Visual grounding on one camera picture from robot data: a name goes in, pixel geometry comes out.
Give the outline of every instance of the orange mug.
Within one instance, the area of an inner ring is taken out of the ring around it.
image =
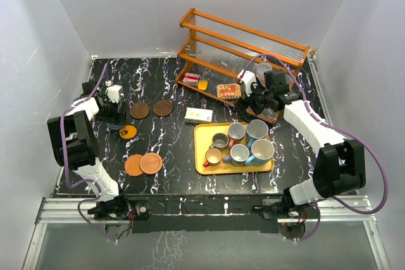
[[[217,148],[210,148],[205,153],[206,162],[203,164],[205,168],[208,166],[216,166],[222,160],[222,152]]]

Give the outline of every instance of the small yellow object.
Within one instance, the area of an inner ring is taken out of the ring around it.
[[[134,138],[137,134],[137,129],[134,126],[127,125],[120,128],[120,137],[124,139]]]
[[[199,80],[198,81],[198,89],[207,91],[208,88],[208,81],[207,80]]]

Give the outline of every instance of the brown coaster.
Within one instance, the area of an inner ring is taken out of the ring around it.
[[[146,102],[137,102],[134,104],[129,113],[131,114],[132,118],[135,120],[143,120],[146,116],[149,115],[149,105]]]
[[[158,116],[168,116],[173,111],[173,104],[166,99],[158,101],[153,106],[153,112]]]
[[[147,153],[140,160],[140,169],[146,174],[155,174],[162,168],[162,157],[156,153]]]
[[[140,154],[135,154],[130,156],[127,161],[125,162],[124,168],[125,171],[130,175],[130,176],[139,176],[142,175],[143,171],[140,169],[140,160],[142,159],[142,155]]]

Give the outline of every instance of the blue mug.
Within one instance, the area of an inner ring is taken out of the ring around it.
[[[252,144],[261,138],[265,138],[268,133],[268,126],[262,120],[252,120],[246,127],[246,135],[249,140],[247,147],[250,149]]]
[[[235,167],[240,167],[245,164],[249,157],[249,149],[245,145],[234,145],[230,149],[230,155],[225,156],[222,161],[225,164],[233,164]]]
[[[246,166],[263,166],[272,159],[274,155],[274,145],[267,139],[257,139],[252,144],[252,156],[245,162]]]

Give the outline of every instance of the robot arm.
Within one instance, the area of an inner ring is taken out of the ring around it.
[[[250,121],[246,113],[251,108],[260,114],[264,108],[283,112],[284,120],[293,125],[312,146],[316,155],[313,177],[283,192],[278,212],[290,212],[309,202],[332,197],[351,190],[363,188],[365,178],[364,147],[357,140],[347,140],[343,135],[322,126],[306,109],[302,96],[289,90],[284,71],[271,70],[265,73],[264,88],[254,76],[246,71],[239,75],[245,87],[244,95],[237,101],[239,116]],[[321,118],[311,109],[319,120]]]
[[[109,214],[116,216],[127,210],[126,198],[117,182],[114,181],[99,160],[99,145],[90,121],[106,121],[124,125],[127,103],[123,101],[122,87],[110,85],[104,92],[97,91],[86,98],[92,84],[83,83],[84,93],[72,104],[72,110],[64,116],[66,148],[69,170],[87,182],[91,190],[99,196],[97,207],[90,212],[98,217]],[[63,149],[60,129],[60,116],[48,120],[48,130],[56,162],[63,166]]]

